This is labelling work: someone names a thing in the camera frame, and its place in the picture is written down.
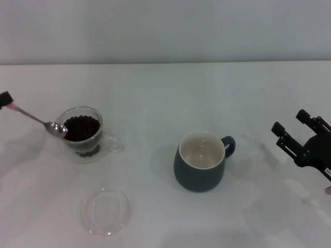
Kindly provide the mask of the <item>pink-handled metal spoon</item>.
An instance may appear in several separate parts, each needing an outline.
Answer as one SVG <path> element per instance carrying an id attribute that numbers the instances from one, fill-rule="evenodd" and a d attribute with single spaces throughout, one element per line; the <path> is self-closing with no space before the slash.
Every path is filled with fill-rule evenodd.
<path id="1" fill-rule="evenodd" d="M 60 124 L 56 121 L 42 121 L 41 119 L 35 117 L 34 115 L 26 112 L 25 110 L 21 109 L 20 107 L 16 106 L 14 103 L 10 103 L 8 105 L 6 105 L 7 108 L 14 110 L 16 112 L 19 112 L 21 114 L 23 114 L 24 116 L 29 117 L 32 120 L 37 121 L 38 123 L 42 124 L 46 131 L 51 134 L 54 137 L 57 138 L 64 138 L 68 132 L 67 128 L 65 125 Z"/>

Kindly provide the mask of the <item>coffee beans pile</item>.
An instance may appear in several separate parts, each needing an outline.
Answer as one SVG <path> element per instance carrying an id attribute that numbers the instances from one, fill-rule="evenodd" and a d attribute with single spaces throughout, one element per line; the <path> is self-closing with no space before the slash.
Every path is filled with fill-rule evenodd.
<path id="1" fill-rule="evenodd" d="M 65 139 L 71 142 L 80 142 L 94 136 L 100 129 L 99 120 L 92 116 L 74 116 L 64 122 L 67 128 Z"/>

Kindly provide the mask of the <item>clear glass saucer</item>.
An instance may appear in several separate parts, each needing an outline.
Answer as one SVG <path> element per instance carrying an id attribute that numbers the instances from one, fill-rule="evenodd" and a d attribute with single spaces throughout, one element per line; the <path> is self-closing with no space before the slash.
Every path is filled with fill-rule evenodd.
<path id="1" fill-rule="evenodd" d="M 80 208 L 80 222 L 92 235 L 111 237 L 123 229 L 131 217 L 127 197 L 117 190 L 101 189 L 86 197 Z"/>

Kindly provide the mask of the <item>dark green ceramic mug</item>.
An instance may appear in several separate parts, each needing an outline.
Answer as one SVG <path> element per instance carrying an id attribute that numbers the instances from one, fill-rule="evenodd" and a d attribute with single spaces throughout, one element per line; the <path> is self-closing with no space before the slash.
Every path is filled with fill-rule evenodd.
<path id="1" fill-rule="evenodd" d="M 225 161 L 236 148 L 231 136 L 218 138 L 199 131 L 184 137 L 174 158 L 174 175 L 185 189 L 206 192 L 215 188 L 223 178 Z"/>

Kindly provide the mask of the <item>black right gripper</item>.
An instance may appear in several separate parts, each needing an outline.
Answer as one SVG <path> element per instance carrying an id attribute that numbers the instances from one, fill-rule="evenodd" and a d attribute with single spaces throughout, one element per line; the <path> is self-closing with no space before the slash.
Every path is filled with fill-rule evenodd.
<path id="1" fill-rule="evenodd" d="M 304 109 L 299 110 L 296 118 L 317 135 L 302 146 L 279 122 L 275 122 L 271 131 L 278 137 L 276 145 L 299 167 L 316 168 L 331 181 L 331 126 L 321 116 L 311 117 Z"/>

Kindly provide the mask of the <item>double-wall glass cup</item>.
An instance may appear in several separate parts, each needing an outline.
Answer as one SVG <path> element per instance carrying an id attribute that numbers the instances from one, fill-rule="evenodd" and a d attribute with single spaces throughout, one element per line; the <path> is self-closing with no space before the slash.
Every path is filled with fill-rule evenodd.
<path id="1" fill-rule="evenodd" d="M 99 111 L 88 106 L 78 106 L 62 113 L 57 121 L 64 124 L 70 118 L 91 117 L 99 122 L 99 128 L 94 135 L 82 141 L 60 139 L 57 144 L 62 152 L 77 163 L 93 163 L 110 152 L 122 152 L 122 141 L 111 132 L 109 126 Z"/>

